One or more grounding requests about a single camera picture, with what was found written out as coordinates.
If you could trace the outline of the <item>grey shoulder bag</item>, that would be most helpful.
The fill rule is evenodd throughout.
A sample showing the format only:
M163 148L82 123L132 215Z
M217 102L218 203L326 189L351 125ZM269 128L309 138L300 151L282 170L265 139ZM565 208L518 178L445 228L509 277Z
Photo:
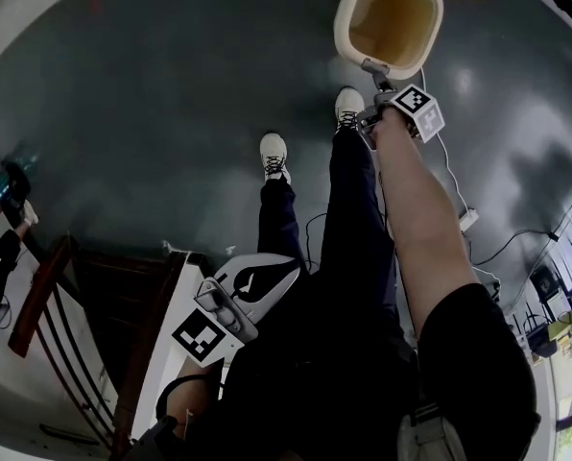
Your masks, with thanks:
M396 449L397 461L467 461L456 429L433 402L402 418Z

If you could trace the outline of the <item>person's right white shoe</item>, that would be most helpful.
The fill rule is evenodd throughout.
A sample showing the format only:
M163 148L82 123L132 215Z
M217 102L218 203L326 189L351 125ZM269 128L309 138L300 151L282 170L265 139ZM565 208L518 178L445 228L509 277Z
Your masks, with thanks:
M334 110L336 116L336 133L342 130L356 131L357 116L365 108L363 96L351 86L344 86L338 93Z

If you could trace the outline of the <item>person's black shirt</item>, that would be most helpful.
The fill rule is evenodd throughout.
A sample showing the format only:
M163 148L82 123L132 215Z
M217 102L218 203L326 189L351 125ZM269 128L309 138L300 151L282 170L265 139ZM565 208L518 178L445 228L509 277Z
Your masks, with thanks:
M422 400L467 461L522 461L540 422L535 381L486 288L445 297L411 347L388 310L313 276L235 354L185 443L192 461L396 461L399 425Z

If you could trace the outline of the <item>red teal bag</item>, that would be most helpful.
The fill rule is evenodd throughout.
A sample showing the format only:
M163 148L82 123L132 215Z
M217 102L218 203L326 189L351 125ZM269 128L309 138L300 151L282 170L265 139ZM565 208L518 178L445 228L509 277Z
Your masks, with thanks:
M0 214L21 217L36 177L37 161L38 154L27 142L19 142L0 159Z

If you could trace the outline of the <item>dark wooden chair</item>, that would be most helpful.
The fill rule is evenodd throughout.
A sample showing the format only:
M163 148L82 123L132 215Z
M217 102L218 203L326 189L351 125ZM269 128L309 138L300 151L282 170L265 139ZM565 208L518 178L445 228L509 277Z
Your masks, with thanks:
M9 339L10 349L27 355L40 320L50 320L49 300L65 314L60 291L78 303L98 354L117 394L113 418L98 432L110 453L122 461L131 449L132 425L160 328L172 300L186 251L161 258L129 258L83 249L69 235L59 238L40 262Z

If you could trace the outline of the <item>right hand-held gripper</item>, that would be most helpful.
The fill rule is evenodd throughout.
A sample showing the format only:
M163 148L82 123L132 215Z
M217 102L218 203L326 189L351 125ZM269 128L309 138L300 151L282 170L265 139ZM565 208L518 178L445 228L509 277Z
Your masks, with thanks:
M375 150L373 130L383 118L383 110L393 108L405 118L411 137L419 137L424 143L436 136L445 126L441 109L435 97L415 84L397 90L389 78L390 68L364 59L361 68L368 72L379 91L371 106L357 114L357 130L368 147Z

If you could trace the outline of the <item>person's left white shoe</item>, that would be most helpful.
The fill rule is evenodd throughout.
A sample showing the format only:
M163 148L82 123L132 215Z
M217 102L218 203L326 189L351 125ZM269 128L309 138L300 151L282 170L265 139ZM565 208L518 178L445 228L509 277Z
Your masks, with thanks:
M259 152L265 181L284 180L290 184L291 175L286 166L288 150L284 139L278 133L264 134L259 144Z

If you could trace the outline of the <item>person's white shoe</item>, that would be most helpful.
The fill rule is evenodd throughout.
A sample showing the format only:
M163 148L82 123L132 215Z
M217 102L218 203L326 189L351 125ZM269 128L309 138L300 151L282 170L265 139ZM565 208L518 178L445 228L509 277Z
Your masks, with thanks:
M284 139L278 133L264 134L259 144L259 152L265 181L284 180L290 184L291 175L286 166L288 150Z
M365 108L363 96L351 86L344 86L338 93L334 110L336 116L336 133L342 130L356 131L357 116Z

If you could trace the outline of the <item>person's black trousers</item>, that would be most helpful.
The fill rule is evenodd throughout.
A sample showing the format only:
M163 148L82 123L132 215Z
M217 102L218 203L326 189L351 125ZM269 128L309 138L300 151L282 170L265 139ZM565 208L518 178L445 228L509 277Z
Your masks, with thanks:
M371 154L354 128L333 136L329 175L320 269L302 286L330 310L400 335L394 243L378 210Z

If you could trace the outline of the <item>white plastic trash bin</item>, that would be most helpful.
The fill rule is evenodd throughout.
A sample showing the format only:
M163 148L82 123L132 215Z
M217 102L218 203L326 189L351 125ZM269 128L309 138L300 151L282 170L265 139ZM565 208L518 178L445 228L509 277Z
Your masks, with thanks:
M444 0L340 0L333 34L338 54L372 61L406 80L424 65L436 40Z

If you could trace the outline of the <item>person's left forearm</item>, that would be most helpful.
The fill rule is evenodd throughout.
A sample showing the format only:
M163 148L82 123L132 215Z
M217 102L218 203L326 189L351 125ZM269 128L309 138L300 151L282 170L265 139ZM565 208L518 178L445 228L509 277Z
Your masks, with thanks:
M184 379L167 398L166 414L177 420L176 437L185 442L194 423L219 399L225 361L223 359L199 366L193 358L186 357L177 375Z

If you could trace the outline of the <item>person's right forearm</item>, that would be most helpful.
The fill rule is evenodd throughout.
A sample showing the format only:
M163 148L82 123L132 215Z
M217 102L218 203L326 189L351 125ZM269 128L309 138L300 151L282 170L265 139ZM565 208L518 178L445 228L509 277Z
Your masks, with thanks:
M403 268L469 273L455 209L424 164L403 115L394 108L384 109L373 134L389 222Z

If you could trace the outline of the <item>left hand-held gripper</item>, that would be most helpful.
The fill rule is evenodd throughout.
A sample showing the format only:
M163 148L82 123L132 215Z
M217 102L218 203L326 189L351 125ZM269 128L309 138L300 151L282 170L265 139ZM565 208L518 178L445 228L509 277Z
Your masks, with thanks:
M215 278L184 300L172 337L199 366L234 355L258 337L258 323L295 283L295 258L269 253L237 255ZM237 291L237 304L227 292Z

